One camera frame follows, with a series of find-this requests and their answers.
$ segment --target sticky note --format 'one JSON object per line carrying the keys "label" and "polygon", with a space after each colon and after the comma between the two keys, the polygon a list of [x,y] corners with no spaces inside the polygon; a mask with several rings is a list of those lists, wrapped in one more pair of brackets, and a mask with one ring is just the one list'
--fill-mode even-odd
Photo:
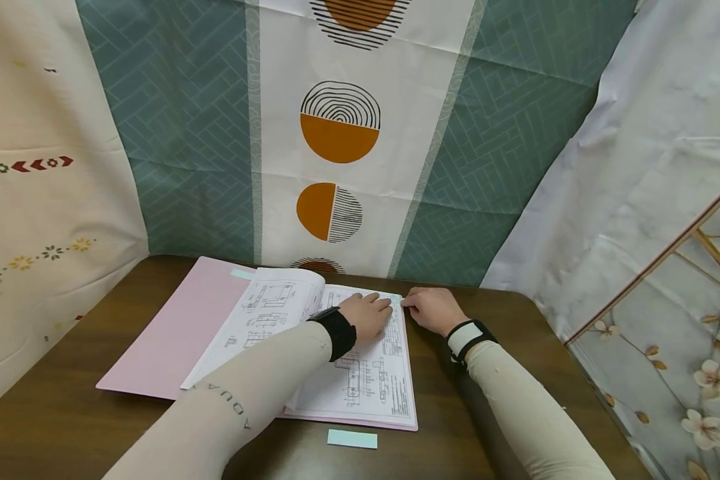
{"label": "sticky note", "polygon": [[359,449],[377,448],[377,435],[375,433],[360,433],[359,431],[328,430],[328,445],[343,445]]}
{"label": "sticky note", "polygon": [[255,272],[245,272],[245,271],[241,271],[238,268],[235,268],[232,270],[233,277],[244,278],[246,280],[253,280],[254,275],[255,275]]}

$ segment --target wooden table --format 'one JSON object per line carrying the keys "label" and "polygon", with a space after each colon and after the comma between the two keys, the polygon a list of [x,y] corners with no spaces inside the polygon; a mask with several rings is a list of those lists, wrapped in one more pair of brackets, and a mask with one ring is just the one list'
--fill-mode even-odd
{"label": "wooden table", "polygon": [[[168,408],[164,400],[93,386],[142,332],[194,263],[138,264],[0,399],[0,479],[100,479]],[[330,283],[405,294],[412,283],[326,275]],[[508,352],[567,408],[619,479],[648,479],[591,386],[531,300],[453,289]],[[240,450],[225,479],[492,479],[465,404],[435,358],[441,341],[407,319],[419,431],[376,431],[376,451],[328,446],[330,425],[275,420]]]}

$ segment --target arm sleeve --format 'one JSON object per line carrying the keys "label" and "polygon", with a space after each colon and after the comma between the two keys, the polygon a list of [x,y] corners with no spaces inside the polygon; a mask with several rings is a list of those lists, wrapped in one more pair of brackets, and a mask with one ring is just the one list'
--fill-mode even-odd
{"label": "arm sleeve", "polygon": [[330,357],[331,338],[316,322],[244,350],[182,394],[104,479],[220,479]]}
{"label": "arm sleeve", "polygon": [[500,345],[477,344],[467,354],[467,369],[532,480],[613,479],[552,395]]}

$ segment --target black wrist strap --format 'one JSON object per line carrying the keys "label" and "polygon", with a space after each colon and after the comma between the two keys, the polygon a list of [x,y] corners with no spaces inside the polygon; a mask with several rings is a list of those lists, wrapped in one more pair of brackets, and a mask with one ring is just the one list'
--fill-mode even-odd
{"label": "black wrist strap", "polygon": [[335,310],[321,318],[311,318],[308,322],[317,322],[325,328],[331,338],[331,362],[343,357],[357,342],[358,334],[354,325],[350,325],[344,315]]}
{"label": "black wrist strap", "polygon": [[[454,337],[454,334],[461,336],[461,338],[458,339],[454,338],[454,343],[458,345],[452,345],[451,338]],[[493,336],[490,330],[488,330],[482,322],[477,320],[467,320],[464,323],[456,325],[456,328],[452,329],[451,332],[448,333],[445,340],[448,343],[448,347],[452,350],[452,360],[462,365],[465,364],[467,352],[469,352],[469,350],[476,344],[485,342],[485,340],[498,343],[498,340],[496,340],[496,337]]]}

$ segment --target engineering drawing sheet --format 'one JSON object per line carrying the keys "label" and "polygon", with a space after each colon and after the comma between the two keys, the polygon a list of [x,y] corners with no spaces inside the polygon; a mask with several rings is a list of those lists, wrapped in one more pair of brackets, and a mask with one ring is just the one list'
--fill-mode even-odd
{"label": "engineering drawing sheet", "polygon": [[[320,309],[338,305],[356,292],[371,293],[353,287],[326,285]],[[381,338],[374,344],[352,349],[318,370],[289,402],[286,415],[416,426],[400,296],[380,294],[382,298],[392,299],[392,316]]]}
{"label": "engineering drawing sheet", "polygon": [[[259,268],[181,388],[316,312],[338,305],[354,293],[370,290],[326,285],[323,277],[304,269]],[[356,347],[308,378],[286,405],[291,418],[416,430],[416,408],[405,317],[400,296],[392,300],[392,315],[376,342]]]}

